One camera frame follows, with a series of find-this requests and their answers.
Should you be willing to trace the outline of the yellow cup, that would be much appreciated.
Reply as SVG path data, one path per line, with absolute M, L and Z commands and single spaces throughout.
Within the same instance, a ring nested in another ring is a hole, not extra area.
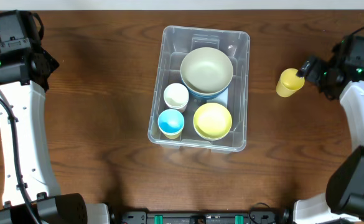
M 168 139 L 177 139 L 181 135 L 182 131 L 178 131 L 176 133 L 166 133 L 163 132 L 163 135 Z
M 298 77 L 297 73 L 298 69 L 295 68 L 288 68 L 282 72 L 276 85 L 276 93 L 279 96 L 289 97 L 304 86 L 304 78 Z

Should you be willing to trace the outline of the cream beige bowl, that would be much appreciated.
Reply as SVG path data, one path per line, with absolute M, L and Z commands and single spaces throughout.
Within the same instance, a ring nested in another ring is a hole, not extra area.
M 233 64 L 228 56 L 211 47 L 188 53 L 180 65 L 181 80 L 199 93 L 215 93 L 231 83 Z

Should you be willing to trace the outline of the yellow bowl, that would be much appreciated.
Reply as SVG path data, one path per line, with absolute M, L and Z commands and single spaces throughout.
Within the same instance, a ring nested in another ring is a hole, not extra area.
M 205 103 L 196 110 L 193 117 L 196 133 L 229 133 L 232 123 L 231 113 L 218 103 Z

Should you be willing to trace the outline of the blue bowl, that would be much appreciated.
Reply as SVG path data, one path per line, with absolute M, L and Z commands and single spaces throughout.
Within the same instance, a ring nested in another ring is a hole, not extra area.
M 217 95 L 219 95 L 220 93 L 217 93 L 217 94 L 214 94 L 214 95 L 200 95 L 196 92 L 193 92 L 193 91 L 189 91 L 189 93 L 195 97 L 195 98 L 198 98 L 200 100 L 209 100 L 209 99 L 212 99 L 212 98 L 215 98 Z
M 220 93 L 220 92 L 224 91 L 226 88 L 228 88 L 228 87 L 229 87 L 229 85 L 228 85 L 228 86 L 226 86 L 224 89 L 222 89 L 222 90 L 220 90 L 220 91 L 218 91 L 218 92 L 215 92 L 215 93 L 199 93 L 199 92 L 197 92 L 197 91 L 195 91 L 195 90 L 191 89 L 191 88 L 190 88 L 190 87 L 186 84 L 186 82 L 184 82 L 183 80 L 182 80 L 182 84 L 183 84 L 183 85 L 185 85 L 185 87 L 188 89 L 188 91 L 193 91 L 193 92 L 196 92 L 196 93 L 198 93 L 198 94 L 200 94 L 200 95 L 214 95 L 214 94 L 217 94 L 217 93 Z

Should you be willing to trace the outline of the cream white cup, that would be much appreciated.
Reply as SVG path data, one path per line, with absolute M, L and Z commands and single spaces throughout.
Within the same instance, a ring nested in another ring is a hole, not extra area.
M 165 88 L 163 97 L 168 107 L 182 106 L 189 102 L 189 91 L 181 83 L 172 83 Z

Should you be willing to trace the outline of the light blue cup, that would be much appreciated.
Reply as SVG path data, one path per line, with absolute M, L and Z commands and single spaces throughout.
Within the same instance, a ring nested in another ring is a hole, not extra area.
M 157 124 L 164 134 L 175 135 L 183 130 L 185 119 L 180 111 L 167 109 L 159 115 Z

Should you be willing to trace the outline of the grey bowl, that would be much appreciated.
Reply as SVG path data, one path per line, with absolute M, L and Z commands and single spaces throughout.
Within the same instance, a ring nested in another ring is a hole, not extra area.
M 217 141 L 224 138 L 228 133 L 197 133 L 201 138 L 204 138 L 208 141 Z

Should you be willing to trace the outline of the pink cup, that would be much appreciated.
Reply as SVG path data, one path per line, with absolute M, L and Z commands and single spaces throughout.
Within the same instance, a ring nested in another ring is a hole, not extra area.
M 183 113 L 185 111 L 186 107 L 187 107 L 187 103 L 184 104 L 184 105 L 182 105 L 182 106 L 172 106 L 172 105 L 169 105 L 169 108 L 170 109 L 175 109 L 175 110 L 177 110 L 177 111 L 179 111 L 181 113 Z

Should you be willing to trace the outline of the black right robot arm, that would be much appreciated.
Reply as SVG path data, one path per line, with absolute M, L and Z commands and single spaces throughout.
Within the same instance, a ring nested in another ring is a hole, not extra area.
M 298 200 L 293 223 L 364 222 L 364 56 L 336 56 L 329 62 L 309 58 L 300 69 L 282 72 L 276 92 L 291 96 L 309 81 L 346 114 L 352 153 L 334 172 L 324 193 Z

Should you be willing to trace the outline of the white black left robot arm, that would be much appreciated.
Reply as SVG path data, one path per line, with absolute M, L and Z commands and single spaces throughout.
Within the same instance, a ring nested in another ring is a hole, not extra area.
M 45 133 L 45 94 L 58 62 L 40 32 L 0 29 L 0 133 L 5 181 L 0 223 L 110 223 L 104 203 L 62 194 Z

